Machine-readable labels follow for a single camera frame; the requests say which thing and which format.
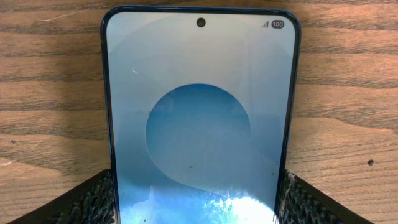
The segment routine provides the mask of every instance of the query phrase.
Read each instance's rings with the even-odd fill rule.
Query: phone bezel
[[[253,9],[253,8],[223,8],[223,7],[174,7],[174,6],[118,6],[109,10],[101,23],[101,50],[103,59],[103,73],[104,73],[104,90],[105,90],[105,104],[106,104],[106,118],[108,125],[108,139],[109,139],[109,153],[111,157],[111,168],[114,182],[114,202],[116,209],[116,223],[120,223],[120,209],[119,209],[119,195],[118,182],[116,173],[116,157],[114,151],[113,141],[113,123],[112,123],[112,107],[111,107],[111,91],[109,85],[109,67],[108,67],[108,48],[106,42],[106,27],[112,16],[119,12],[177,12],[177,13],[209,13],[209,14],[252,14],[252,15],[272,15],[283,16],[290,20],[295,29],[295,43],[294,56],[292,61],[292,74],[290,76],[289,99],[287,102],[286,122],[284,129],[284,137],[282,144],[282,153],[280,156],[279,177],[277,185],[277,194],[275,199],[274,212],[279,214],[279,202],[281,194],[281,186],[283,176],[285,174],[285,163],[287,155],[287,145],[289,140],[290,124],[293,111],[294,90],[297,79],[297,65],[299,62],[300,41],[301,41],[301,26],[297,18],[290,12],[280,9]]]

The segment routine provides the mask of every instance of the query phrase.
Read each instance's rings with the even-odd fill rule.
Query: black mesh holder
[[[371,223],[288,170],[282,184],[278,218],[280,224]]]
[[[10,223],[114,223],[111,170],[104,170],[55,200]]]
[[[10,223],[109,224],[114,223],[113,216],[111,170],[104,170],[48,204]],[[289,171],[285,172],[282,183],[278,220],[280,224],[371,223]]]

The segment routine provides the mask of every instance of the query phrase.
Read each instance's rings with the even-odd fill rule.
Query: signal icon
[[[268,28],[268,23],[269,21],[267,21],[264,25],[262,25],[262,28]]]

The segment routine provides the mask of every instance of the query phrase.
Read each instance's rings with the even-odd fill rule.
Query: wooden surface
[[[120,4],[293,12],[303,40],[287,167],[398,223],[397,0],[1,0],[0,223],[109,168],[99,30]]]

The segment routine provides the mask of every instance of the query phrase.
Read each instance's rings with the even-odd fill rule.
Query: rounded screen corner
[[[104,17],[102,18],[102,21],[101,21],[100,33],[101,33],[102,40],[103,40],[103,38],[105,38],[106,27],[108,25],[108,22],[111,20],[111,18],[114,15],[116,15],[117,13],[122,12],[122,11],[123,11],[123,6],[117,6],[117,7],[110,9],[108,12],[106,12],[106,14],[104,15]]]
[[[298,38],[301,38],[301,25],[299,19],[289,11],[280,10],[279,14],[288,19],[293,24],[296,36]]]

